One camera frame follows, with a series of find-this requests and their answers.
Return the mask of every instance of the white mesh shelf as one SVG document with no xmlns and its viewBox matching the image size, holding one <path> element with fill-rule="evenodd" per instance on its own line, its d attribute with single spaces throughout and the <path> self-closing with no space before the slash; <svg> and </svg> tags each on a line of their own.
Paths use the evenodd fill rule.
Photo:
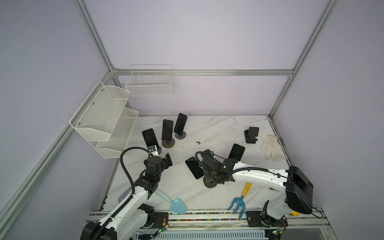
<svg viewBox="0 0 384 240">
<path fill-rule="evenodd" d="M 129 91 L 125 89 L 103 85 L 75 123 L 75 130 L 87 141 L 108 141 L 128 96 Z"/>
<path fill-rule="evenodd" d="M 172 65 L 131 65 L 126 89 L 132 97 L 172 95 Z"/>
<path fill-rule="evenodd" d="M 116 87 L 99 87 L 92 102 L 80 115 L 73 115 L 70 125 L 97 150 L 103 158 L 119 158 L 126 149 L 139 112 L 126 108 L 129 91 Z"/>
<path fill-rule="evenodd" d="M 123 108 L 109 141 L 98 142 L 95 147 L 100 155 L 104 158 L 120 157 L 122 151 L 128 146 L 138 115 L 139 112 L 135 110 Z"/>
</svg>

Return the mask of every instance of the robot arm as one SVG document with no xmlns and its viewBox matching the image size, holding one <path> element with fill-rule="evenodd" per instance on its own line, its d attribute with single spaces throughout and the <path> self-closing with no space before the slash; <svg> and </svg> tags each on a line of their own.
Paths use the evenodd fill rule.
<svg viewBox="0 0 384 240">
<path fill-rule="evenodd" d="M 89 222 L 83 229 L 80 240 L 128 240 L 141 227 L 151 227 L 154 221 L 154 207 L 145 204 L 158 187 L 161 173 L 172 166 L 169 154 L 161 159 L 157 148 L 149 148 L 152 155 L 144 161 L 145 175 L 134 183 L 132 191 L 98 223 Z"/>
<path fill-rule="evenodd" d="M 206 155 L 200 162 L 197 154 Z M 313 184 L 297 167 L 289 170 L 275 170 L 254 167 L 233 159 L 223 163 L 213 158 L 214 153 L 197 152 L 195 158 L 204 170 L 204 184 L 214 187 L 226 181 L 243 181 L 263 185 L 281 194 L 264 204 L 260 222 L 265 227 L 273 226 L 274 219 L 279 220 L 285 214 L 296 211 L 302 214 L 312 213 Z"/>
</svg>

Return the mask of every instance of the phone screen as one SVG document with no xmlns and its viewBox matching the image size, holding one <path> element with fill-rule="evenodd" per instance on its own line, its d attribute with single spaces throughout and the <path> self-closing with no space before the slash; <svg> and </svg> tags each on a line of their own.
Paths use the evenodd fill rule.
<svg viewBox="0 0 384 240">
<path fill-rule="evenodd" d="M 177 117 L 176 125 L 175 125 L 175 130 L 174 132 L 177 133 L 178 135 L 183 134 L 185 123 L 187 122 L 187 116 L 179 113 L 179 116 Z"/>
<path fill-rule="evenodd" d="M 173 121 L 172 120 L 163 120 L 163 132 L 161 134 L 161 140 L 172 141 L 172 130 L 173 130 Z"/>
<path fill-rule="evenodd" d="M 152 128 L 144 130 L 141 133 L 143 134 L 143 138 L 147 147 L 156 145 L 157 149 L 159 149 L 159 144 L 157 143 L 156 135 Z"/>
<path fill-rule="evenodd" d="M 187 159 L 185 163 L 187 164 L 189 170 L 192 172 L 193 176 L 195 176 L 196 179 L 199 179 L 204 176 L 204 172 L 201 168 L 199 168 L 199 163 L 196 161 L 195 157 Z"/>
<path fill-rule="evenodd" d="M 233 145 L 233 147 L 232 147 L 232 150 L 231 150 L 228 158 L 234 159 L 234 160 L 240 162 L 241 157 L 243 156 L 244 151 L 245 151 L 245 147 L 235 143 Z"/>
</svg>

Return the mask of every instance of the work glove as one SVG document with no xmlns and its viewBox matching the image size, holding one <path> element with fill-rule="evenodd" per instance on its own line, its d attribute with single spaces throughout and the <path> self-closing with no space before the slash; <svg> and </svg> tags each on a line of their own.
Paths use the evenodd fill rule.
<svg viewBox="0 0 384 240">
<path fill-rule="evenodd" d="M 272 157 L 274 162 L 279 162 L 282 159 L 286 159 L 280 144 L 277 141 L 276 136 L 267 135 L 267 139 L 263 142 L 260 147 L 261 150 L 265 150 L 265 158 L 269 159 Z"/>
</svg>

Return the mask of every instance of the black motor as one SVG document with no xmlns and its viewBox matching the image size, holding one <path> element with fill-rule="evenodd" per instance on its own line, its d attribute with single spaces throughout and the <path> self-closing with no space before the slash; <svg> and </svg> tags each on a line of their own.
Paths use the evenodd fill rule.
<svg viewBox="0 0 384 240">
<path fill-rule="evenodd" d="M 169 153 L 166 154 L 165 158 L 161 158 L 159 156 L 151 157 L 150 159 L 146 159 L 144 161 L 144 165 L 146 166 L 145 175 L 140 176 L 136 182 L 135 187 L 140 186 L 148 191 L 148 198 L 155 192 L 157 189 L 161 173 L 172 166 L 172 160 L 169 156 Z"/>
</svg>

